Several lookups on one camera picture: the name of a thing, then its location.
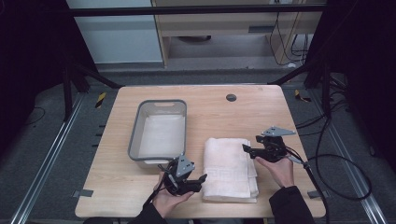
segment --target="gray plastic tray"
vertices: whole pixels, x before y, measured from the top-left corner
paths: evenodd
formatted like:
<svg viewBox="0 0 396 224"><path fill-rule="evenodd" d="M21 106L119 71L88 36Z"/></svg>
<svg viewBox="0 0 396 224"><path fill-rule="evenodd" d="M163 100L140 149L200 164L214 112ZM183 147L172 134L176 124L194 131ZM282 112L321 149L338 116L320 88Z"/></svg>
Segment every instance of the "gray plastic tray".
<svg viewBox="0 0 396 224"><path fill-rule="evenodd" d="M152 168L184 154L186 118L187 105L182 100L142 102L134 120L130 158L142 168Z"/></svg>

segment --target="sleeve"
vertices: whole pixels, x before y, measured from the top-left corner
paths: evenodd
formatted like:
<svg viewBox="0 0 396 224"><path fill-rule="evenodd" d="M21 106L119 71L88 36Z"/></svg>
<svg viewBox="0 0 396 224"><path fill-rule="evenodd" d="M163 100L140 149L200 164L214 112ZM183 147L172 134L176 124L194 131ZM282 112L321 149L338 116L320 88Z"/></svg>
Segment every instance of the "sleeve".
<svg viewBox="0 0 396 224"><path fill-rule="evenodd" d="M301 192L296 186L282 188L270 198L276 224L315 224Z"/></svg>
<svg viewBox="0 0 396 224"><path fill-rule="evenodd" d="M128 224L167 224L152 203L145 207L140 214Z"/></svg>

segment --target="white towel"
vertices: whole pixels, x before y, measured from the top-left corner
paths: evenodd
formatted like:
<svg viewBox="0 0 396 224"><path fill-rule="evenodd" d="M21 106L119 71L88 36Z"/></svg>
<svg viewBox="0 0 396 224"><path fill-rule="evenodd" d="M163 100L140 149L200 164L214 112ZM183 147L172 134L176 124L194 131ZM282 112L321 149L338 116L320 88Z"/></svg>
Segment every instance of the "white towel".
<svg viewBox="0 0 396 224"><path fill-rule="evenodd" d="M209 138L205 142L204 199L229 203L256 203L259 190L253 160L242 148L242 138Z"/></svg>

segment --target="aluminum rail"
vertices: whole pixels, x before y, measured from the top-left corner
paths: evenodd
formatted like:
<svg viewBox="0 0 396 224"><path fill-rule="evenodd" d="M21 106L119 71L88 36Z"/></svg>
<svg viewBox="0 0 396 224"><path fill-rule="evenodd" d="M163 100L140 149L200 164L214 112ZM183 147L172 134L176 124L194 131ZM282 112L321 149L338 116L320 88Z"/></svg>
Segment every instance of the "aluminum rail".
<svg viewBox="0 0 396 224"><path fill-rule="evenodd" d="M319 100L318 93L312 90L308 90L309 94L312 96L312 99L317 106L317 109L320 113L323 113L323 110L321 108L321 103ZM338 155L347 158L351 161L353 161L352 157L347 151L347 147L344 145L343 140L341 139L341 136L337 132L337 129L335 128L334 124L331 122L329 124L329 133L331 136L332 141L335 144L335 150L337 151ZM355 192L359 195L362 196L364 195L365 192L368 190L368 186L365 182L364 177L358 170L358 168L352 166L350 163L344 161L344 168L346 170L346 174L349 177L349 180L355 190ZM378 203L375 200L375 197L373 194L371 194L368 198L361 200L361 205L363 206L364 210L366 211L367 217L370 218L370 221L373 224L387 224L387 220L382 213L381 208L379 207Z"/></svg>
<svg viewBox="0 0 396 224"><path fill-rule="evenodd" d="M58 135L52 143L46 159L44 159L40 169L37 172L37 175L35 176L35 180L25 194L23 201L21 202L17 211L14 213L10 221L11 224L23 224L29 217L32 208L35 205L35 201L37 200L38 195L43 189L47 177L49 176L50 171L53 167L53 164L55 163L58 154L62 149L66 136L68 135L71 127L73 126L76 116L81 108L84 96L85 95L82 93L78 94L75 101L73 113L71 114L69 120L63 123L60 131L58 132Z"/></svg>

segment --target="gray floor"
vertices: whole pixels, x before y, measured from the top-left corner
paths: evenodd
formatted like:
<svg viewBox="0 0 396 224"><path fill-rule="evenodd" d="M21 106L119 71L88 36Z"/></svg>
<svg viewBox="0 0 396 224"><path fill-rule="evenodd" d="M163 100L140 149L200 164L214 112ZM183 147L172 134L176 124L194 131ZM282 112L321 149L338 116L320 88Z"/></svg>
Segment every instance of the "gray floor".
<svg viewBox="0 0 396 224"><path fill-rule="evenodd" d="M166 85L166 84L228 84L228 83L266 83L286 75L292 68L278 65L271 57L268 43L263 36L212 36L210 41L199 38L175 38L172 41L170 61L166 68L136 69L133 72L103 73L104 76L124 85ZM298 76L283 86L294 122L300 124L320 115L315 100L311 103L298 100L294 90L298 89L303 97L316 99L319 88L306 91ZM74 190L82 189L90 169L100 133L106 125L108 115L117 95L111 90L89 78L92 87L89 93L81 93L82 98L76 121L73 123L61 151L49 172L47 181L35 199L35 206L28 217L36 223L81 223L82 219L74 214L77 198L72 197ZM101 108L95 108L98 95L105 91L106 98ZM335 94L333 102L344 100L342 94ZM2 162L0 171L0 220L5 223L13 217L35 175L51 148L63 124L63 87L55 86L43 91L36 97L37 109L34 110L20 135L14 141L12 154ZM298 130L308 157L315 155L318 132L324 124L320 122ZM332 113L332 125L341 136L348 154L373 183L372 197L383 214L385 221L371 220L365 210L366 201L346 200L321 184L329 192L328 199L331 223L396 223L392 206L396 204L393 191L396 189L396 175L381 157L369 154L369 145L348 110L348 104L341 104ZM323 134L319 152L339 154L334 142L334 131L330 128ZM318 179L315 163L310 162ZM343 162L335 159L320 159L320 171L326 181L335 189L356 197L353 178L347 174Z"/></svg>

